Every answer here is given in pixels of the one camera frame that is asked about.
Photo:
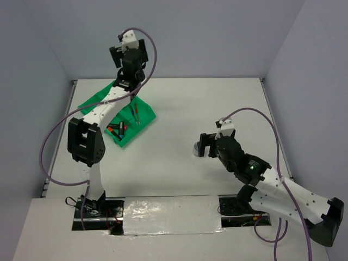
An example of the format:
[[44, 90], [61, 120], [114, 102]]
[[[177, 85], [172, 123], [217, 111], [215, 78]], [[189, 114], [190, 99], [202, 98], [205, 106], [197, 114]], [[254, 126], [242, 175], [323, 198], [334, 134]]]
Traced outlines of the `red gel pen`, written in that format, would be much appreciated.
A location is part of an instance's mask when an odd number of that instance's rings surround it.
[[134, 103], [134, 112], [135, 112], [137, 124], [140, 125], [140, 117], [139, 117], [138, 107], [136, 103]]

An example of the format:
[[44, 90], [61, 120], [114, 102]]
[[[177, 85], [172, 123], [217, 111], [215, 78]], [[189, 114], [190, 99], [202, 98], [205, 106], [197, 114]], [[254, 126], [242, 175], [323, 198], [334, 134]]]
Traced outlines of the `blue gel pen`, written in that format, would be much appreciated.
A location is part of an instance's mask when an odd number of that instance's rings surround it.
[[138, 120], [137, 120], [137, 118], [136, 118], [136, 116], [135, 116], [135, 111], [134, 111], [134, 109], [133, 109], [133, 107], [132, 107], [131, 105], [129, 106], [129, 109], [130, 109], [130, 112], [131, 112], [131, 114], [132, 114], [132, 117], [133, 117], [133, 119], [134, 119], [134, 121], [135, 121], [135, 124], [138, 125], [139, 123], [138, 123]]

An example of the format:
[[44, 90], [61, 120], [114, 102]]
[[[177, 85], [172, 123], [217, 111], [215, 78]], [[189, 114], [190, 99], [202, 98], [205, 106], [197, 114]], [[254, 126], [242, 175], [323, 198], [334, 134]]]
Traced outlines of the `pink highlighter marker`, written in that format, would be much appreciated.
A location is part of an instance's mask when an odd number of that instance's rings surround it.
[[112, 128], [112, 129], [121, 129], [122, 128], [124, 131], [126, 131], [127, 130], [127, 125], [125, 125], [124, 122], [120, 122], [118, 124], [110, 123], [110, 124], [108, 124], [108, 128]]

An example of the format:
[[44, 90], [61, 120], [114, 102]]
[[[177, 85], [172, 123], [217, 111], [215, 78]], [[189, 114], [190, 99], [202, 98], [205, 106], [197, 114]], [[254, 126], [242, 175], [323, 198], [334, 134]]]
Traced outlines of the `orange highlighter marker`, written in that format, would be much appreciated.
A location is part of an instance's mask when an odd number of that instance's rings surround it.
[[122, 138], [111, 128], [111, 127], [108, 127], [107, 130], [114, 136], [117, 138], [118, 141], [121, 141]]

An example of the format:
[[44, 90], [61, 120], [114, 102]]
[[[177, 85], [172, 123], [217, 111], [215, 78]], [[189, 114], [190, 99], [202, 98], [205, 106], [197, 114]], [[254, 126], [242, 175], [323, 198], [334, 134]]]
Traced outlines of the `blue highlighter marker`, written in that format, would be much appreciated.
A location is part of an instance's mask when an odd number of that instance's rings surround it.
[[123, 139], [125, 135], [125, 129], [124, 128], [119, 128], [118, 129], [118, 136], [120, 137], [120, 139]]

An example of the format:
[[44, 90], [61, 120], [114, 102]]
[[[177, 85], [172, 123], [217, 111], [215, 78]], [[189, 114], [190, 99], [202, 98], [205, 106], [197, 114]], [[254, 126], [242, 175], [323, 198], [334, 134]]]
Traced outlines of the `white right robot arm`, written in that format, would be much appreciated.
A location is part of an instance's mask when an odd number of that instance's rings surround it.
[[208, 147], [208, 156], [218, 158], [243, 183], [236, 200], [241, 212], [253, 209], [298, 222], [306, 226], [316, 243], [333, 246], [343, 220], [343, 201], [336, 197], [327, 199], [280, 177], [268, 162], [245, 153], [233, 135], [216, 138], [215, 134], [202, 133], [197, 146], [199, 157]]

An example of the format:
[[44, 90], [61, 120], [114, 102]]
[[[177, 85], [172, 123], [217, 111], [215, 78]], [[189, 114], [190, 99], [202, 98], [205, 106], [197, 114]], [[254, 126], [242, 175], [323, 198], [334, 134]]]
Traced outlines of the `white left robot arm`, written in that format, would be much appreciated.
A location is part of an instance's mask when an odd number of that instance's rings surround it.
[[105, 154], [102, 133], [134, 98], [135, 89], [145, 80], [144, 68], [148, 62], [143, 39], [123, 39], [121, 47], [111, 47], [109, 50], [119, 69], [117, 78], [101, 105], [81, 119], [73, 117], [68, 125], [67, 149], [73, 160], [84, 164], [82, 170], [89, 180], [89, 192], [82, 196], [83, 208], [95, 217], [102, 216], [107, 209], [100, 172], [100, 162]]

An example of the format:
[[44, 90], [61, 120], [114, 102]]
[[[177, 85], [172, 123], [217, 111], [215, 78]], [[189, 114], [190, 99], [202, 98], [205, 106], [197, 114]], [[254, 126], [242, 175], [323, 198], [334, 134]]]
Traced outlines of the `green compartment tray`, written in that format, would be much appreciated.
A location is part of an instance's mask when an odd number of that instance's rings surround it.
[[[132, 117], [129, 106], [131, 105], [134, 109], [134, 103], [137, 104], [139, 117], [140, 117], [140, 125], [136, 125], [135, 121]], [[152, 108], [144, 102], [141, 98], [136, 96], [131, 103], [124, 107], [112, 120], [110, 123], [124, 122], [127, 125], [127, 130], [125, 130], [124, 138], [121, 141], [118, 141], [116, 137], [114, 137], [107, 128], [105, 132], [113, 139], [114, 143], [118, 144], [120, 147], [125, 147], [132, 139], [134, 139], [143, 129], [145, 129], [154, 119], [156, 115]]]

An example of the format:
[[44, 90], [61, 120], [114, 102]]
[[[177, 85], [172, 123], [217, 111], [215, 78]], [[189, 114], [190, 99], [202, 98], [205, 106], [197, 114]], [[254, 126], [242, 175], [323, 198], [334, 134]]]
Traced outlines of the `silver tape sheet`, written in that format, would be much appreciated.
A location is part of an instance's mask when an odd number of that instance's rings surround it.
[[213, 234], [223, 231], [213, 196], [127, 197], [125, 235]]

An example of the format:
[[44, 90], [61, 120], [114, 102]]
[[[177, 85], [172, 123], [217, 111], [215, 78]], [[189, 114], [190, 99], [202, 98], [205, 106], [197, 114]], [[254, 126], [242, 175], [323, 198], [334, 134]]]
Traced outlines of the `black mounting rail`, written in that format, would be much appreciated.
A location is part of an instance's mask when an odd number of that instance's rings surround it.
[[[78, 201], [74, 205], [75, 211], [72, 225], [74, 231], [107, 229], [111, 235], [124, 235], [124, 200], [116, 199], [107, 201], [104, 211], [99, 214], [89, 213], [87, 210], [88, 206], [84, 206], [84, 210], [81, 212], [81, 204], [81, 201]], [[237, 198], [235, 196], [220, 197], [217, 212], [221, 215], [222, 228], [271, 225], [267, 213], [256, 212], [252, 209], [242, 211], [237, 206]]]

